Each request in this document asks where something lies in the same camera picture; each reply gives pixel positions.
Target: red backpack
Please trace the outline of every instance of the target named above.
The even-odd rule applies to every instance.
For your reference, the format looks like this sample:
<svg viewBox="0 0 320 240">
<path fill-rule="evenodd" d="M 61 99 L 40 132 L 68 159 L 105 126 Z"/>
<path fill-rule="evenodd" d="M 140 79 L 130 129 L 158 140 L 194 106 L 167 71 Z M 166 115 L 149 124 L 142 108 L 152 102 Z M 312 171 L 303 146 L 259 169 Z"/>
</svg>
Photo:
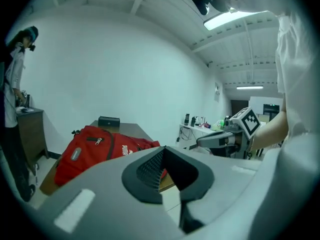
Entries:
<svg viewBox="0 0 320 240">
<path fill-rule="evenodd" d="M 95 126 L 85 126 L 74 135 L 63 152 L 54 182 L 62 186 L 98 163 L 154 147 L 160 147 L 158 141 L 152 142 L 144 138 L 111 133 Z"/>
</svg>

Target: white wall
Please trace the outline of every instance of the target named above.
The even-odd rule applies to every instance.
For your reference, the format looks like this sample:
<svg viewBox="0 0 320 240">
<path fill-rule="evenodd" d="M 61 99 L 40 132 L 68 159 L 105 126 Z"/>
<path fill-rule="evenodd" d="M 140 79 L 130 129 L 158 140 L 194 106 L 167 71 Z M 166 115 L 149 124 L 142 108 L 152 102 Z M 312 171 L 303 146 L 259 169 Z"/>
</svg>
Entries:
<svg viewBox="0 0 320 240">
<path fill-rule="evenodd" d="M 249 107 L 256 114 L 263 114 L 264 113 L 264 104 L 275 104 L 280 106 L 280 110 L 282 108 L 283 99 L 282 98 L 271 98 L 271 97 L 250 97 L 249 100 Z"/>
<path fill-rule="evenodd" d="M 216 83 L 220 89 L 220 95 L 215 95 Z M 203 115 L 209 124 L 214 124 L 220 119 L 231 116 L 231 102 L 226 95 L 226 90 L 223 88 L 221 76 L 218 70 L 212 65 L 209 65 L 209 75 L 205 83 Z"/>
<path fill-rule="evenodd" d="M 127 14 L 92 6 L 58 7 L 29 16 L 39 29 L 25 54 L 21 89 L 43 109 L 49 151 L 62 153 L 71 132 L 99 116 L 137 123 L 161 145 L 174 145 L 186 113 L 213 121 L 229 105 L 213 100 L 208 68 L 174 36 Z"/>
</svg>

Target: wooden cabinet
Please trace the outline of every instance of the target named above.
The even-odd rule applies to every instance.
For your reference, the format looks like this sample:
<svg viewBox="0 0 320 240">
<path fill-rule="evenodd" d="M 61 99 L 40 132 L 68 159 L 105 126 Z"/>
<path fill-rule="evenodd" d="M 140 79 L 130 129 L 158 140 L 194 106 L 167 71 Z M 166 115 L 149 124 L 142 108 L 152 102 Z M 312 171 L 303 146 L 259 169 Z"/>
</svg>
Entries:
<svg viewBox="0 0 320 240">
<path fill-rule="evenodd" d="M 49 158 L 49 155 L 44 132 L 44 111 L 37 108 L 32 109 L 34 111 L 29 113 L 19 112 L 17 121 L 26 161 L 35 175 L 35 164 L 38 159 L 43 155 Z"/>
</svg>

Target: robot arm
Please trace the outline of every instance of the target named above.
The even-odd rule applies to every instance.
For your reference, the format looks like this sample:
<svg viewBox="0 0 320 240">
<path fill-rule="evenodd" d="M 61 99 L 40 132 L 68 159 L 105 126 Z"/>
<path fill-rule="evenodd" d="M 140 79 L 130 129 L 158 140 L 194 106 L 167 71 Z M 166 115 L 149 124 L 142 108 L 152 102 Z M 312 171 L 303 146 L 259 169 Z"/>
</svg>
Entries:
<svg viewBox="0 0 320 240">
<path fill-rule="evenodd" d="M 259 129 L 261 123 L 251 107 L 243 108 L 230 119 L 225 120 L 224 129 L 210 133 L 197 139 L 197 145 L 209 148 L 215 156 L 243 158 L 250 139 Z M 236 143 L 236 136 L 241 138 L 241 144 Z"/>
</svg>

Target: ceiling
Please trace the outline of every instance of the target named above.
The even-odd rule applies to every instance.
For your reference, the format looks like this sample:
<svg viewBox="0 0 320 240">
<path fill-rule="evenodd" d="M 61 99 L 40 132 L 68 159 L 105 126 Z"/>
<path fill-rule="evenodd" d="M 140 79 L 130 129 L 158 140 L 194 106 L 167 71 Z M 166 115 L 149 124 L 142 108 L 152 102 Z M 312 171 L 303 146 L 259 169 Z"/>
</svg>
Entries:
<svg viewBox="0 0 320 240">
<path fill-rule="evenodd" d="M 275 51 L 279 23 L 270 12 L 250 15 L 208 31 L 203 22 L 219 12 L 210 7 L 201 15 L 192 0 L 33 0 L 30 12 L 64 3 L 107 7 L 151 21 L 175 35 L 201 60 L 218 70 L 230 99 L 253 96 L 279 97 Z M 236 90 L 251 83 L 255 91 Z"/>
</svg>

